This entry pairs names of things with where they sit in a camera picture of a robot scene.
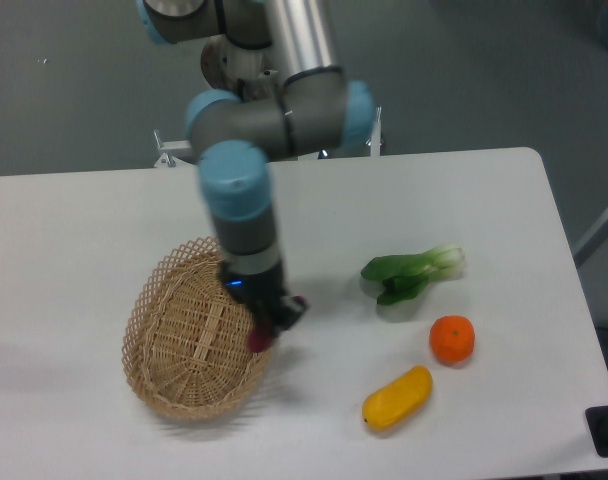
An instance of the metal bracket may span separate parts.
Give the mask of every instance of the metal bracket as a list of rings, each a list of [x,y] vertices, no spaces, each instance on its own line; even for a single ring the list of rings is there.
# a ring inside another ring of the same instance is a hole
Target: metal bracket
[[[153,165],[155,168],[168,167],[175,168],[178,166],[187,166],[191,163],[182,159],[193,158],[193,148],[188,141],[181,142],[163,142],[159,130],[153,132],[157,153],[160,156]]]
[[[608,207],[573,246],[575,266],[581,267],[608,238]]]

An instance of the white table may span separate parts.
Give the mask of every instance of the white table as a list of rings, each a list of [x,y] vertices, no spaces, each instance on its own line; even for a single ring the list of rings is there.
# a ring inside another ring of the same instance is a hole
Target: white table
[[[185,426],[130,391],[122,336],[158,260],[208,235],[187,169],[0,178],[0,479],[481,479],[608,468],[584,409],[608,375],[539,156],[528,149],[272,165],[294,293],[284,335],[231,418]],[[438,243],[464,278],[378,310],[371,257]],[[433,321],[477,348],[437,363]],[[423,411],[386,438],[364,398],[415,364]]]

